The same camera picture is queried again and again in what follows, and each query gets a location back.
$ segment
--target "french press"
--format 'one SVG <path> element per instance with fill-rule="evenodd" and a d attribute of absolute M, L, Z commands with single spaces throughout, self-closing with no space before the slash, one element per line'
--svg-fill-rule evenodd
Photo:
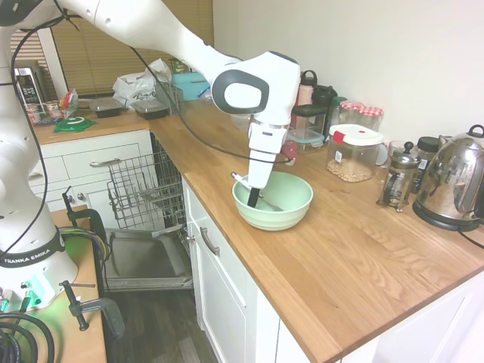
<path fill-rule="evenodd" d="M 377 204 L 394 206 L 398 213 L 408 204 L 412 182 L 418 171 L 420 157 L 417 151 L 412 150 L 414 144 L 405 142 L 403 149 L 397 149 L 390 155 L 390 166 L 386 176 L 385 185 Z"/>

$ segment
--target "stainless steel kettle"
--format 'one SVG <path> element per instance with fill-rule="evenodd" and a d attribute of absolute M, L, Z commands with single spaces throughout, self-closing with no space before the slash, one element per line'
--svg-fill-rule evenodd
<path fill-rule="evenodd" d="M 483 181 L 484 127 L 474 125 L 447 141 L 434 156 L 413 209 L 431 225 L 472 231 L 484 218 Z"/>

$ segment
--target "teal box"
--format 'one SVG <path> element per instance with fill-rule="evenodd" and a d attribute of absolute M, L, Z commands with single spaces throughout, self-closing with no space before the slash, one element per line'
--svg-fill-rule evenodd
<path fill-rule="evenodd" d="M 209 83 L 197 72 L 174 73 L 172 85 L 183 90 L 185 101 L 197 100 L 200 93 L 209 87 Z"/>

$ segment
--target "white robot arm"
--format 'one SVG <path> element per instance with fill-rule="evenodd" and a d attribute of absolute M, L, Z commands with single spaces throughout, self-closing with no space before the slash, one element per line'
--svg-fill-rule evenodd
<path fill-rule="evenodd" d="M 58 5 L 127 45 L 177 57 L 203 74 L 220 110 L 253 114 L 250 205 L 267 184 L 285 141 L 299 84 L 294 60 L 275 52 L 246 61 L 223 55 L 184 27 L 161 0 L 0 0 L 0 303 L 10 292 L 7 311 L 20 305 L 26 282 L 42 291 L 41 308 L 60 293 L 60 282 L 74 281 L 77 274 L 47 205 L 10 249 L 41 205 L 28 184 L 39 157 L 11 79 L 10 39 L 18 29 L 59 17 Z"/>
<path fill-rule="evenodd" d="M 296 100 L 300 77 L 296 61 L 275 52 L 246 61 L 221 54 L 180 23 L 160 0 L 58 3 L 133 48 L 164 51 L 194 68 L 212 86 L 220 110 L 253 114 L 248 182 L 253 188 L 265 187 Z"/>

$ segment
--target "microwave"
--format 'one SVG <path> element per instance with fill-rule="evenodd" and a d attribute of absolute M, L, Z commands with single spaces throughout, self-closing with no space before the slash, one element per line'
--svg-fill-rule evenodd
<path fill-rule="evenodd" d="M 44 83 L 44 71 L 37 60 L 18 60 L 15 62 L 17 87 L 23 103 L 38 104 L 44 110 L 43 104 L 48 101 Z"/>

